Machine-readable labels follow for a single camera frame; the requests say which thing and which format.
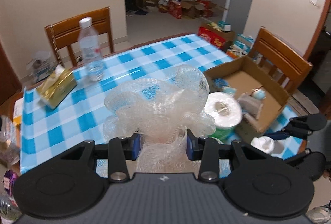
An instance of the wooden door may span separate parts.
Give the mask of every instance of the wooden door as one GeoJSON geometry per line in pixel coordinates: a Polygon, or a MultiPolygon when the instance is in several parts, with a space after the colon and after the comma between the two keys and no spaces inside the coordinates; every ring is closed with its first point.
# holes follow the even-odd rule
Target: wooden door
{"type": "Polygon", "coordinates": [[[7,56],[0,43],[0,105],[17,91],[21,91],[22,85],[14,73],[7,56]]]}

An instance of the blue and white tablecloth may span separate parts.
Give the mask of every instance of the blue and white tablecloth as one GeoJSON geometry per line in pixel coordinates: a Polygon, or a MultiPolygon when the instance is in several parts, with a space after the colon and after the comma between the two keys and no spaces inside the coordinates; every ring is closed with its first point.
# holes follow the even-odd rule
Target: blue and white tablecloth
{"type": "MultiPolygon", "coordinates": [[[[35,89],[24,91],[23,120],[21,125],[21,172],[49,160],[86,139],[96,144],[105,142],[102,127],[110,112],[104,99],[110,89],[124,81],[150,77],[162,79],[172,66],[189,64],[205,70],[231,61],[224,52],[197,35],[186,35],[156,42],[144,47],[119,53],[104,59],[105,74],[101,81],[90,82],[85,67],[74,71],[78,85],[55,110],[40,100],[35,89]]],[[[284,127],[297,115],[286,107],[270,126],[270,132],[284,127]]],[[[239,138],[235,133],[229,141],[239,138]]],[[[301,139],[290,137],[285,149],[276,156],[295,155],[301,139]]]]}

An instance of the gold tissue package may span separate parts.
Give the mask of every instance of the gold tissue package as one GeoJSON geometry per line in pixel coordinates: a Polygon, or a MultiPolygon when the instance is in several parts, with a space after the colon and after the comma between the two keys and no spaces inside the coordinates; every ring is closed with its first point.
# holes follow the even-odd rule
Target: gold tissue package
{"type": "Polygon", "coordinates": [[[37,87],[37,92],[47,106],[55,109],[76,85],[72,71],[59,64],[54,72],[37,87]]]}

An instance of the gray gripper base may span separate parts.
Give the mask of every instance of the gray gripper base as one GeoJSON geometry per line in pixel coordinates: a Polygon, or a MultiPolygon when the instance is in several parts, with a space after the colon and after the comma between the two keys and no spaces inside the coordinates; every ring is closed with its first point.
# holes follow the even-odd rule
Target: gray gripper base
{"type": "Polygon", "coordinates": [[[16,224],[311,224],[305,216],[268,221],[231,205],[216,185],[193,174],[142,174],[113,184],[90,210],[66,219],[22,216],[16,224]]]}

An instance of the white logo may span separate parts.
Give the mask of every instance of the white logo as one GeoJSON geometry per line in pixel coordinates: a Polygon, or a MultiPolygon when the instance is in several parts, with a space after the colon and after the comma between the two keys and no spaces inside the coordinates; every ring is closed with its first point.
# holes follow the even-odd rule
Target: white logo
{"type": "Polygon", "coordinates": [[[164,182],[164,181],[167,181],[169,179],[169,177],[164,175],[164,176],[161,176],[159,179],[164,182]]]}

